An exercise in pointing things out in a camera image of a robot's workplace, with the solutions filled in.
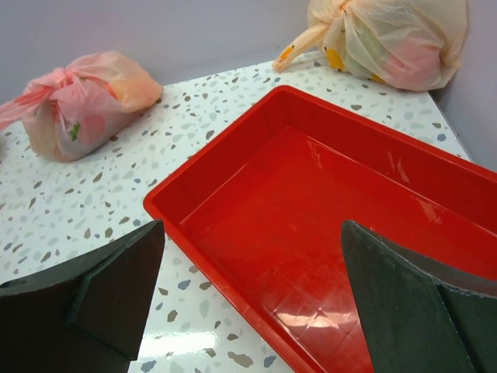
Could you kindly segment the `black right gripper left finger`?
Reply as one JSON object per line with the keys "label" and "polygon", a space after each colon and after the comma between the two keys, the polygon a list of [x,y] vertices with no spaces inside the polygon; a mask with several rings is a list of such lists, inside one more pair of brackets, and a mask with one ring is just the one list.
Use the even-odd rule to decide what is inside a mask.
{"label": "black right gripper left finger", "polygon": [[126,372],[137,360],[165,248],[155,220],[1,285],[3,372]]}

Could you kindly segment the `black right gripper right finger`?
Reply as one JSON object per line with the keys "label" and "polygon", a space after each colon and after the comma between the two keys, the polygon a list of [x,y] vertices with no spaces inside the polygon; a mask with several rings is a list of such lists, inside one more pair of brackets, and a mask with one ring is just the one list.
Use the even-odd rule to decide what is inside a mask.
{"label": "black right gripper right finger", "polygon": [[346,220],[342,254],[376,372],[494,372],[496,282]]}

